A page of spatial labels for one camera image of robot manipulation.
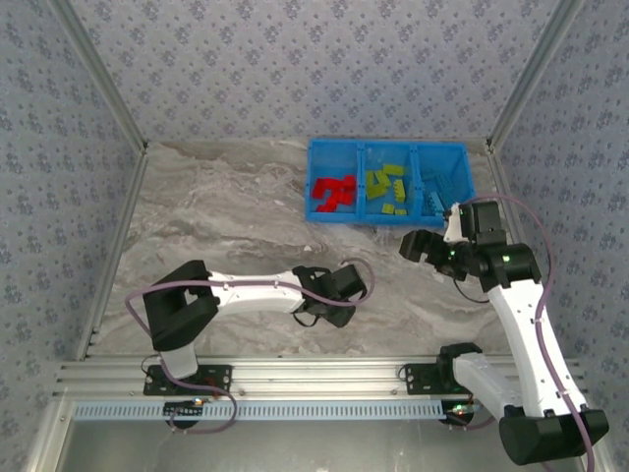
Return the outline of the blue three-compartment bin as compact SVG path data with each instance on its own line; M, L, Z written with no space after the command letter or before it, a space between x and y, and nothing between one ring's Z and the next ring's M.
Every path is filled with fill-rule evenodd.
M383 198L368 200L367 171L382 170L384 164L401 165L403 176L387 175L389 189ZM399 142L358 139L312 139L308 146L305 190L305 218L309 222L363 224L372 226L420 226L442 228L443 216L426 214L422 180L423 170L447 173L453 183L455 203L463 203L476 195L467 150L459 143ZM318 178L342 180L346 175L356 178L355 196L351 206L338 205L334 212L317 212L330 195L317 200L312 197ZM406 202L396 203L393 182L402 179ZM383 214L382 206L407 210L407 215Z

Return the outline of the small black controller board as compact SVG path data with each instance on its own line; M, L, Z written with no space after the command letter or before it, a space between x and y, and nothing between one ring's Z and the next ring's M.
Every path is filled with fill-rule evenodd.
M477 413L482 410L480 404L470 401L442 400L441 406L445 417L441 423L458 428L468 428Z
M203 413L203 402L199 399L165 402L162 416L173 431L186 431L195 426Z

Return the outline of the aluminium side rail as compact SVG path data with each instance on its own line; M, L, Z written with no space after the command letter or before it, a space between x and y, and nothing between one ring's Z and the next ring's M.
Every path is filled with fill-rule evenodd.
M488 153L488 162L495 183L495 192L490 197L498 201L500 215L505 222L507 242L526 244L520 220L520 214L524 212L534 221L537 232L542 236L543 261L546 267L553 269L547 235L540 226L539 219L526 205L511 195L505 171L495 152ZM513 359L518 365L526 361L537 362L543 357L561 356L544 307L548 288L543 283L553 278L554 273L549 272L539 282L516 281L507 289L497 287L489 293L506 333Z
M98 334L101 327L102 317L107 308L117 268L123 253L123 246L141 191L143 177L147 167L146 150L147 146L141 149L134 167L130 186L119 214L118 222L113 233L113 239L107 252L104 269L96 285L94 298L87 313L86 323L78 344L77 353L74 357L76 361L83 361L87 357L91 340L95 334Z

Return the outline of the wide aluminium extrusion rail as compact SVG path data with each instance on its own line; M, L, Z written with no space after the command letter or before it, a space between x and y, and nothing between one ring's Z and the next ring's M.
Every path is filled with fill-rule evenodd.
M60 365L49 391L75 399L143 397L141 358L96 356ZM243 400L391 399L407 394L400 368L432 364L434 356L201 357L230 365L230 391Z

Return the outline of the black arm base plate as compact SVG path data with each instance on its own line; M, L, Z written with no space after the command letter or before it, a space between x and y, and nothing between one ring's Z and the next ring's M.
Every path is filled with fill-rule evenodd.
M229 391L232 381L232 367L230 365L199 365L198 371L183 379L184 383L196 385L210 385ZM160 365L151 365L146 370L143 386L146 396L182 396L182 395L214 395L218 393L198 388L187 388L174 384L168 380Z
M450 368L433 364L406 364L402 368L403 379L409 395L466 395L471 393L459 385Z

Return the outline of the aluminium frame post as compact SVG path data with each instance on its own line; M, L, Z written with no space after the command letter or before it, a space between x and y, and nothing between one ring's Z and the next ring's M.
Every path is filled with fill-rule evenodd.
M132 147L143 152L145 139L99 56L88 32L70 0L47 0L61 27L80 56L90 77Z
M586 0L558 0L514 89L500 112L491 133L487 136L487 147L492 151L497 151L503 146L520 118L527 101L542 79L545 69L585 3Z

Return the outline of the aluminium frame leg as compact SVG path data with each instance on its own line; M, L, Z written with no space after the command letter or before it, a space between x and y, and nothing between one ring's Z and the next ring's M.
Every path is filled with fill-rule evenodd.
M72 422L75 401L53 399L44 409L24 472L55 472Z

